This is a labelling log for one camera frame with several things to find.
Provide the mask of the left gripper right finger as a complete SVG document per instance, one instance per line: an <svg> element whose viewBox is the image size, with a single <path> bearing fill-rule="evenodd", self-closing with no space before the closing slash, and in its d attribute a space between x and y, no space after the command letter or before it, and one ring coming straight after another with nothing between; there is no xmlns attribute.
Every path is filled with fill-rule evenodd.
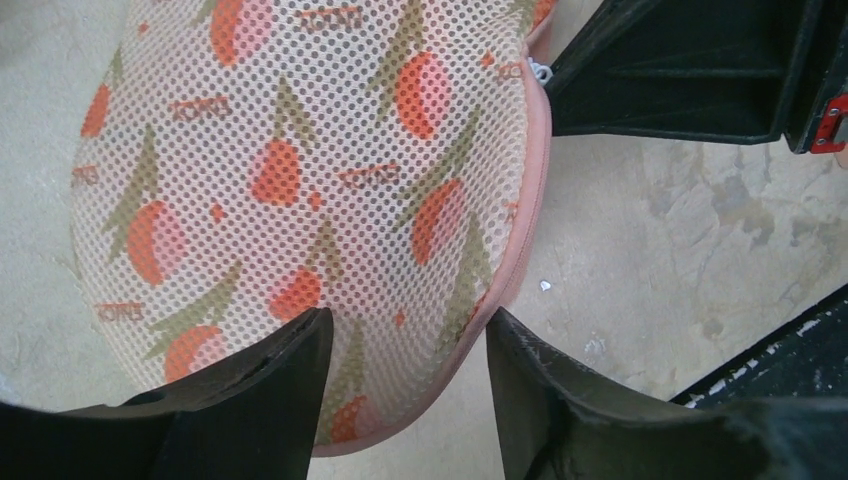
<svg viewBox="0 0 848 480"><path fill-rule="evenodd" d="M508 479L843 479L843 398L755 398L709 409L619 384L505 309L486 328Z"/></svg>

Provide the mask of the floral mesh laundry bag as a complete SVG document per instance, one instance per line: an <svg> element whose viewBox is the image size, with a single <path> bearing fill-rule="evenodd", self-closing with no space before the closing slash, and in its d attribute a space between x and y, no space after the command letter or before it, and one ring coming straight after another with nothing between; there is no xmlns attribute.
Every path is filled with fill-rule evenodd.
<svg viewBox="0 0 848 480"><path fill-rule="evenodd" d="M133 1L83 122L72 239L144 390L310 308L314 454L415 421L515 296L551 112L551 1Z"/></svg>

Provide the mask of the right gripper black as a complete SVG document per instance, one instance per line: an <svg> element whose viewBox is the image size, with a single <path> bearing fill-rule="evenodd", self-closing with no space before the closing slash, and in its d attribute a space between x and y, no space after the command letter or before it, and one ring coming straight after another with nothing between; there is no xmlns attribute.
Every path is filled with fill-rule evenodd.
<svg viewBox="0 0 848 480"><path fill-rule="evenodd" d="M556 137L847 149L843 0L605 1L552 70Z"/></svg>

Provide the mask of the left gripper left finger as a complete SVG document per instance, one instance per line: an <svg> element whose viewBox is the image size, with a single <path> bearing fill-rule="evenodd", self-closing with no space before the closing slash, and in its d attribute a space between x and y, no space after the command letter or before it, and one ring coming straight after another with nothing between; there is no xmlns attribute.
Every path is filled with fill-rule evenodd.
<svg viewBox="0 0 848 480"><path fill-rule="evenodd" d="M5 479L303 479L328 377L333 316L267 338L118 406L1 407Z"/></svg>

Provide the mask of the white zipper pull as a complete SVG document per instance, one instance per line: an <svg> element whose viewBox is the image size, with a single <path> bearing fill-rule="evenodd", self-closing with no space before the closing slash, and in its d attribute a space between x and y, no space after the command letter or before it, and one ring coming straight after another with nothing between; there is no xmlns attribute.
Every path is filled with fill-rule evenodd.
<svg viewBox="0 0 848 480"><path fill-rule="evenodd" d="M554 76L554 73L550 66L537 62L532 57L528 58L528 65L531 69L534 78L542 86L546 86Z"/></svg>

